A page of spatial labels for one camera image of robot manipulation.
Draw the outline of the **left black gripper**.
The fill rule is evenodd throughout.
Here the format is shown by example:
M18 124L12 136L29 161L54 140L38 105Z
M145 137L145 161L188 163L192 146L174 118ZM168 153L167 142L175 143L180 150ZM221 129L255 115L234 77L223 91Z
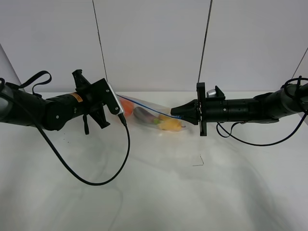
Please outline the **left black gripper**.
M90 106L102 103L103 105L107 105L111 114L117 115L117 110L115 109L116 103L105 78L90 84L82 75L81 69L75 70L72 75L76 86L76 92L83 94ZM100 126L100 128L106 128L110 125L110 123L106 121L102 105L90 112L90 116Z

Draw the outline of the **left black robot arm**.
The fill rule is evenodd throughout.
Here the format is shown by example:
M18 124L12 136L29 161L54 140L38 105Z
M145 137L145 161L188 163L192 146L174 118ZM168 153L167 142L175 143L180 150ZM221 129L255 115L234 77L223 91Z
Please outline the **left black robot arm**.
M76 85L72 93L43 99L38 93L23 91L47 74L47 71L40 71L21 85L9 82L0 85L1 122L26 127L34 127L38 123L42 129L59 131L71 119L82 116L85 133L88 134L88 116L100 128L109 126L103 109L105 105L113 115L124 112L116 93L104 78L91 84L80 69L72 73Z

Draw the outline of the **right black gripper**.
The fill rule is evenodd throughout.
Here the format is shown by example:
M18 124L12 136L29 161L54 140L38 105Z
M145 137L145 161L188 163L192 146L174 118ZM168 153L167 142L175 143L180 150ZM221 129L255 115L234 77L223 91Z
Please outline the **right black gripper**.
M207 136L207 123L225 122L228 118L226 97L222 90L215 86L216 97L206 96L205 83L199 82L196 85L198 100L192 100L184 105L174 107L170 113L173 116L182 116L181 119L200 127L200 136Z

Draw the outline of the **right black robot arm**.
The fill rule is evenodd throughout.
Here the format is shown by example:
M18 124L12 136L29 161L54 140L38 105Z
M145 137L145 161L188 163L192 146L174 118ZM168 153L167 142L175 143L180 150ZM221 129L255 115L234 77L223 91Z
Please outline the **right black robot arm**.
M219 87L206 91L204 83L196 86L197 99L174 107L170 113L178 119L200 127L206 136L208 123L244 122L276 123L280 118L308 109L308 85L301 79L290 79L276 92L268 92L249 99L227 100Z

